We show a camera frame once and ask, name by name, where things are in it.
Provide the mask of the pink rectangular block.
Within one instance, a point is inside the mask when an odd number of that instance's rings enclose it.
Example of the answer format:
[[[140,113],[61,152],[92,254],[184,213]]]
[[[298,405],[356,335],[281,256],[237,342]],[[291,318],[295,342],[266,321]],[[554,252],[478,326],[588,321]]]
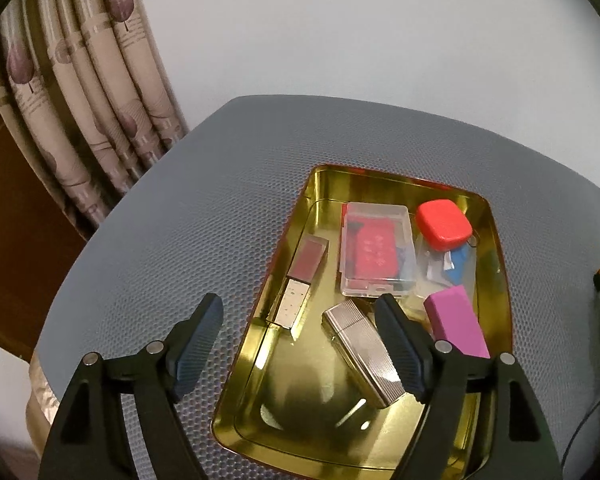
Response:
[[[429,295],[424,307],[435,340],[449,341],[465,356],[489,359],[482,329],[463,285]]]

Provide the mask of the red rounded case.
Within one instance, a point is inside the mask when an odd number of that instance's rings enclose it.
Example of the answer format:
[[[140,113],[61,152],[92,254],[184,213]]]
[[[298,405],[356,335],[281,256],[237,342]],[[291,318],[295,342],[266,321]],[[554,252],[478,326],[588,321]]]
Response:
[[[437,252],[447,252],[465,244],[472,226],[452,200],[428,200],[415,214],[416,226],[427,244]]]

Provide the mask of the clear box with red card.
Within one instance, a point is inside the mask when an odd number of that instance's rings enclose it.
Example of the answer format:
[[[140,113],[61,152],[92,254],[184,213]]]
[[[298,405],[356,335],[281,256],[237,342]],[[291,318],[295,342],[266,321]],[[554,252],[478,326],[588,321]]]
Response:
[[[415,287],[417,272],[407,206],[344,204],[338,271],[343,296],[408,296]]]

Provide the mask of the gold lipstick with clear cap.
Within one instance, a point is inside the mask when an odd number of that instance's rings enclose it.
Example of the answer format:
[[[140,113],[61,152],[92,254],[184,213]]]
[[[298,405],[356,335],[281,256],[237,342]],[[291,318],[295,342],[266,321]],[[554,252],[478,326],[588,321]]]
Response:
[[[296,341],[302,331],[303,315],[317,275],[328,252],[329,241],[316,235],[300,240],[268,314],[268,322]]]

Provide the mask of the clear box with blue paper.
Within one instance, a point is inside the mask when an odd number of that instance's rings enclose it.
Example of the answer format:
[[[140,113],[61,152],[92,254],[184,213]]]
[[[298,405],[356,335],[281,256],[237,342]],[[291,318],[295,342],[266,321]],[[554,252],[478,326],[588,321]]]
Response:
[[[474,298],[477,249],[468,243],[438,252],[419,235],[415,243],[416,283],[405,307],[413,312],[425,312],[425,299],[435,292],[463,286],[469,299]]]

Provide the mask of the grey honeycomb table mat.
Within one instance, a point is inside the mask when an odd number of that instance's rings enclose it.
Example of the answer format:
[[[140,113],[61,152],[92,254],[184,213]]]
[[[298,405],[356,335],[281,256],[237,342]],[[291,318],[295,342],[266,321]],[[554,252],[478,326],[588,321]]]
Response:
[[[211,416],[292,206],[321,164],[440,182],[489,202],[515,356],[565,477],[589,476],[600,454],[600,188],[491,131],[377,103],[243,96],[176,144],[118,203],[58,290],[36,349],[53,393],[65,392],[85,353],[137,352],[214,292],[222,332],[181,418],[210,478],[273,478],[221,448]]]

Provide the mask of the beige patterned curtain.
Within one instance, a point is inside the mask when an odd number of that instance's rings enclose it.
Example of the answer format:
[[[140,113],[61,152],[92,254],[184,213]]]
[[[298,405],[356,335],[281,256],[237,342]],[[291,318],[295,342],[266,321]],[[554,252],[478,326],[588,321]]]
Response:
[[[0,0],[0,116],[85,236],[186,135],[142,0]]]

